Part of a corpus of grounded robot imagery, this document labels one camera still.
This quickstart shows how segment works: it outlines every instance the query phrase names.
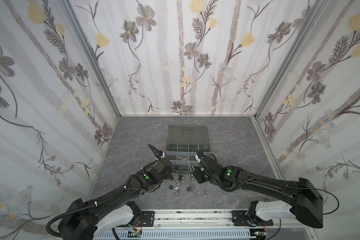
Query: wire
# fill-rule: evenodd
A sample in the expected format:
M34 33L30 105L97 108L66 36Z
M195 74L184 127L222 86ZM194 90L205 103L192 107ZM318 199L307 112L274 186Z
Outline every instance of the wire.
M280 231L280 228L281 228L281 219L279 219L279 229L277 230L277 232L274 234L274 235L272 235L272 237L270 237L270 238L268 238L267 240L270 240L271 238L273 238L274 236L276 236L276 234L278 234L279 233L279 231Z
M112 228L113 236L116 238L116 240L120 240L120 238L117 236L115 228Z
M268 179L265 179L265 178L261 178L261 177L260 177L260 179L262 179L262 180L267 180L267 181L269 181L269 182L272 182L272 181L270 181L270 180L268 180ZM287 186L284 186L284 185L282 185L282 184L278 184L278 183L276 183L276 182L272 182L272 183L277 184L277 185L280 185L280 186L283 186L283 187L287 187ZM292 188L292 189L315 189L315 190L319 190L319 191L322 191L322 192L326 192L326 193L328 193L328 194L331 194L331 195L336 199L336 201L337 201L337 207L336 207L335 210L333 210L333 211L331 211L331 212L327 212L327 213L325 213L325 214L323 214L323 215L334 213L334 212L336 212L336 211L339 209L339 207L340 207L340 202L339 202L339 200L337 199L337 197L336 197L334 194L332 194L332 193L330 193L330 192L328 192L328 191L326 191L326 190L322 190L322 189L318 189L318 188L314 188L314 187L287 187L287 188Z

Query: flower stem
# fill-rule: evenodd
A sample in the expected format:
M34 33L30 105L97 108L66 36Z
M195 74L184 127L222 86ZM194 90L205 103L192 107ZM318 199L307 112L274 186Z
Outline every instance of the flower stem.
M139 45L135 48L135 50L141 45L141 43L143 42L143 37L144 37L144 26L141 27L141 41L139 43Z
M3 83L7 86L7 88L11 91L11 94L12 94L13 99L14 99L14 103L16 105L16 113L14 115L14 118L17 118L17 100L16 100L16 97L14 96L14 93L13 93L12 89L9 87L9 85L7 84L7 82L4 80L4 78L1 75L0 75L0 78L3 81Z

